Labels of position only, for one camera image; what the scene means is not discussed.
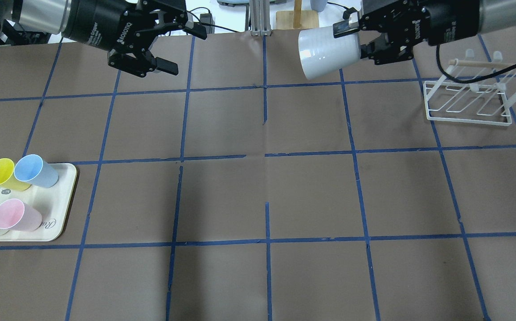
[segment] white tray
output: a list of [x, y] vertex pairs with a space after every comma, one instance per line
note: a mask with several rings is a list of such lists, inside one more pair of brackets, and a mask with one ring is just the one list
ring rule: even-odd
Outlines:
[[78, 170], [67, 163], [50, 165], [59, 176], [58, 182], [50, 189], [34, 185], [22, 192], [0, 188], [0, 205], [7, 199], [18, 198], [42, 213], [42, 224], [36, 231], [8, 231], [0, 235], [0, 242], [48, 242], [62, 233]]

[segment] wooden board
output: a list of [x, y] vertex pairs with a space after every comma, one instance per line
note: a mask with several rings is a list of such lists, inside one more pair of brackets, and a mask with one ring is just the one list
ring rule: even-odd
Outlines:
[[301, 23], [299, 24], [299, 28], [294, 28], [293, 18], [293, 11], [276, 12], [276, 29], [289, 30], [319, 28], [319, 17], [317, 16], [317, 12], [313, 10], [301, 10]]

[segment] yellow cup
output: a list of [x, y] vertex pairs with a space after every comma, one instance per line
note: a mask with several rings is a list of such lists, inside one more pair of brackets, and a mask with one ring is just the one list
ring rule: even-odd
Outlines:
[[0, 159], [0, 187], [15, 191], [24, 191], [30, 187], [30, 184], [19, 181], [14, 177], [14, 162], [9, 158]]

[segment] wooden stand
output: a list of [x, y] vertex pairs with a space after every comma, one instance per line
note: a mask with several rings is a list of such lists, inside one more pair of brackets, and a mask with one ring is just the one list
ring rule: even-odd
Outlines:
[[301, 0], [295, 0], [293, 11], [276, 12], [276, 29], [313, 29], [319, 27], [319, 17], [313, 10], [301, 10]]

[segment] pink cup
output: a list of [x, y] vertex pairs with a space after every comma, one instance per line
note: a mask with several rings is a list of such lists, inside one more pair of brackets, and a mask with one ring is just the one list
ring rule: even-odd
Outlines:
[[20, 199], [12, 198], [0, 205], [0, 228], [30, 232], [40, 227], [42, 214]]

